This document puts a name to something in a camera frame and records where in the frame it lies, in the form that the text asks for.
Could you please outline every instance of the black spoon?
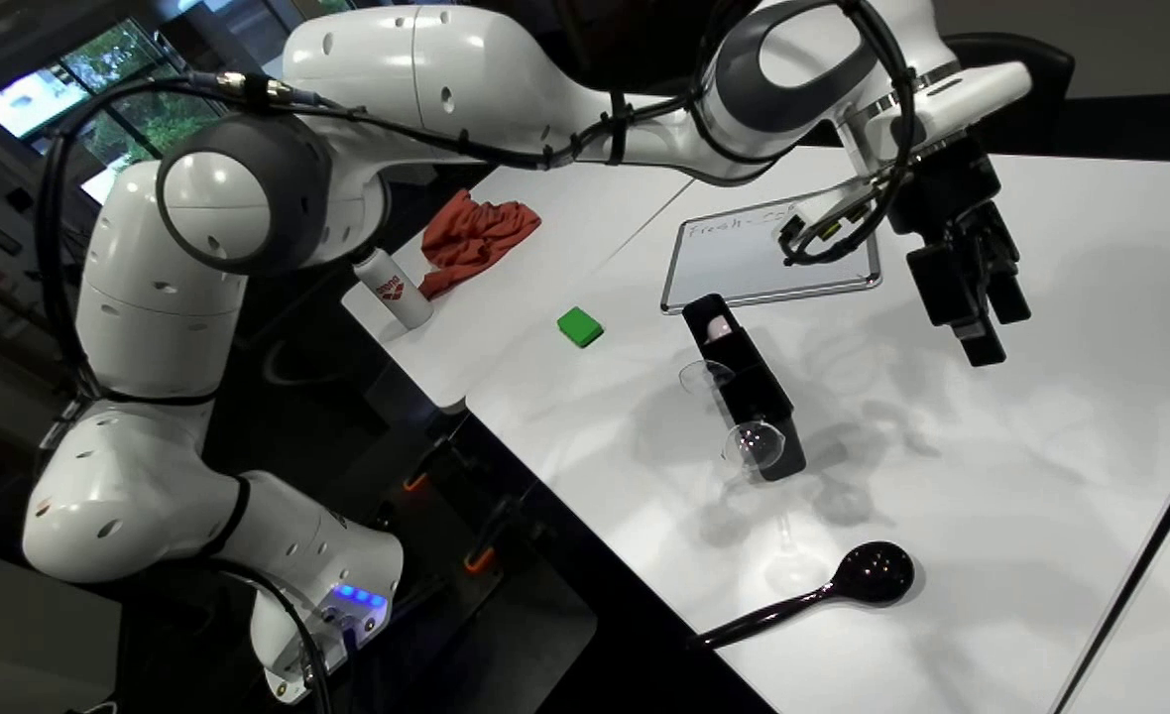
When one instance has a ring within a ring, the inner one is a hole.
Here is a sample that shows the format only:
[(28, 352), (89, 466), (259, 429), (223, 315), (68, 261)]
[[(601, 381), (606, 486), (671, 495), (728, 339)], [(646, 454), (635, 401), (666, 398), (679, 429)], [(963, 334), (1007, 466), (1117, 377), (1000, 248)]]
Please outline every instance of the black spoon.
[(869, 606), (886, 606), (897, 599), (904, 599), (904, 590), (910, 587), (910, 560), (909, 553), (900, 553), (897, 545), (860, 545), (857, 553), (848, 553), (834, 581), (816, 590), (803, 590), (798, 599), (782, 599), (769, 605), (760, 611), (748, 611), (733, 623), (723, 623), (715, 631), (703, 635), (703, 643), (709, 652), (728, 646), (738, 640), (754, 640), (801, 611), (810, 611), (812, 605), (830, 605), (830, 599), (851, 599), (851, 605), (869, 605)]

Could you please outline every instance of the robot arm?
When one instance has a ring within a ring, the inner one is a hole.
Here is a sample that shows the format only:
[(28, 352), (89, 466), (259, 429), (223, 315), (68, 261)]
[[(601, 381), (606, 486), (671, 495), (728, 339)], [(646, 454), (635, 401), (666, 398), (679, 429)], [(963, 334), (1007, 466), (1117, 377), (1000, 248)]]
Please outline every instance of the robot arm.
[[(1020, 101), (1028, 70), (961, 70), (927, 0), (886, 0), (879, 26), (920, 85), (914, 163), (886, 209), (933, 248), (914, 271), (933, 323), (982, 339), (982, 295), (1007, 307), (1000, 274), (1016, 256), (982, 209), (995, 182), (963, 133)], [(22, 556), (71, 585), (161, 560), (253, 572), (270, 587), (248, 640), (281, 702), (305, 700), (305, 655), (333, 669), (387, 623), (405, 553), (265, 474), (223, 478), (196, 459), (248, 274), (333, 261), (371, 240), (381, 171), (395, 163), (581, 159), (746, 182), (824, 118), (860, 174), (900, 163), (890, 77), (830, 0), (760, 6), (682, 101), (580, 89), (512, 20), (441, 6), (314, 20), (290, 36), (281, 85), (325, 104), (224, 118), (113, 182), (73, 310), (108, 398), (68, 429), (22, 521)], [(979, 171), (974, 189), (946, 199), (963, 171)], [(961, 241), (992, 256), (992, 271), (966, 277)]]

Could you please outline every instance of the red object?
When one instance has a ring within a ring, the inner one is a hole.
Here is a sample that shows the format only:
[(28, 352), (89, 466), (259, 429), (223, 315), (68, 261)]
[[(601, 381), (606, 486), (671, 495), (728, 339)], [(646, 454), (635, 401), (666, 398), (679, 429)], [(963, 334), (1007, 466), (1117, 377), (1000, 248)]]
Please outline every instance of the red object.
[(537, 213), (522, 201), (473, 201), (466, 189), (450, 195), (424, 232), (424, 257), (432, 261), (432, 274), (418, 295), (432, 301), (475, 277), (535, 236), (535, 228)]

